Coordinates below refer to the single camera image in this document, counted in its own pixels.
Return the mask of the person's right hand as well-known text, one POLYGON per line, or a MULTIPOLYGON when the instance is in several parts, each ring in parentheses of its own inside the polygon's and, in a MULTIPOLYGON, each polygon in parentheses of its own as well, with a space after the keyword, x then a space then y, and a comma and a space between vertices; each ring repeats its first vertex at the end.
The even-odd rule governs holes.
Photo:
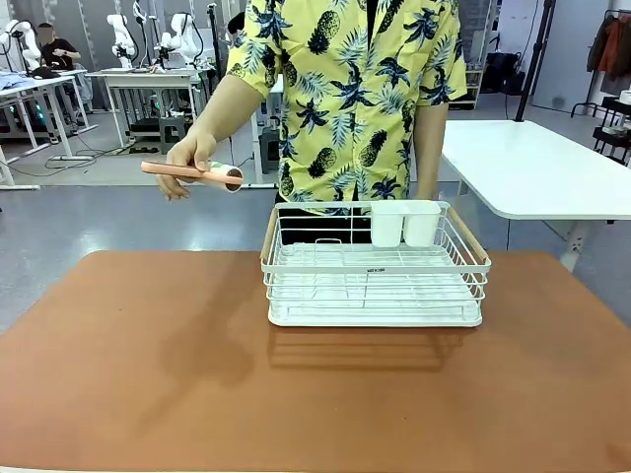
MULTIPOLYGON (((186 136, 169 150, 166 163, 207 170, 216 146, 217 142, 210 133, 191 127, 186 136)), ((157 183, 169 201, 188 198, 189 191, 185 185, 196 182, 198 179, 187 176, 157 176, 157 183)))

